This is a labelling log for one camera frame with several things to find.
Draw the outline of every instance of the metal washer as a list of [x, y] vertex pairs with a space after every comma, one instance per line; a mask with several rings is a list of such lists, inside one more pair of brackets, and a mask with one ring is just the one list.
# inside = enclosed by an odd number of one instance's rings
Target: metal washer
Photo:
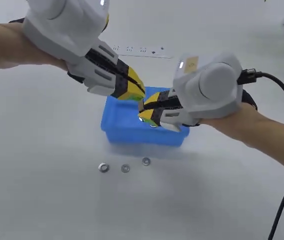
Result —
[[101, 173], [106, 173], [110, 170], [110, 165], [107, 164], [107, 163], [101, 163], [99, 166], [98, 166], [98, 170], [101, 172]]
[[148, 157], [142, 159], [142, 163], [144, 166], [149, 166], [151, 164], [151, 160]]
[[129, 164], [123, 164], [121, 166], [122, 173], [128, 173], [130, 171], [130, 165]]

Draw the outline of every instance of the sticker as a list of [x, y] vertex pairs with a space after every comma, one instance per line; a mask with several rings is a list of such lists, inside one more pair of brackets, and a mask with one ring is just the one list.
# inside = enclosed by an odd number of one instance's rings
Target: sticker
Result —
[[195, 72], [198, 69], [198, 62], [199, 62], [198, 56], [193, 56], [188, 58], [185, 62], [184, 73], [189, 74]]

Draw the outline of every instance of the blue plastic box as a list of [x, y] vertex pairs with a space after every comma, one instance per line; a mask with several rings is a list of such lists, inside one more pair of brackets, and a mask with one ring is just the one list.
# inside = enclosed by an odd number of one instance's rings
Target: blue plastic box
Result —
[[[146, 99], [157, 92], [166, 91], [164, 87], [146, 87]], [[189, 135], [189, 127], [181, 127], [174, 132], [163, 127], [151, 127], [138, 117], [136, 101], [117, 100], [108, 96], [101, 121], [101, 129], [112, 144], [155, 144], [179, 147]]]

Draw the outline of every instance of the forearm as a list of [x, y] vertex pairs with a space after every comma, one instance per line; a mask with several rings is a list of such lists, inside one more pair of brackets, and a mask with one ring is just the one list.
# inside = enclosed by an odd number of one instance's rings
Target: forearm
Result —
[[39, 50], [23, 34], [21, 23], [0, 24], [0, 68], [53, 65], [67, 70], [64, 61]]
[[239, 130], [239, 140], [284, 165], [284, 124], [260, 119]]

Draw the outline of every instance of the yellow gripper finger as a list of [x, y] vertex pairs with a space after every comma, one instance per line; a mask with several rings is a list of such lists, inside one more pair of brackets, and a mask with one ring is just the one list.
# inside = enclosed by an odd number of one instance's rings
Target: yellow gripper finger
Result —
[[117, 68], [125, 73], [127, 77], [116, 75], [115, 91], [113, 97], [119, 100], [140, 101], [146, 96], [146, 88], [137, 73], [120, 59]]

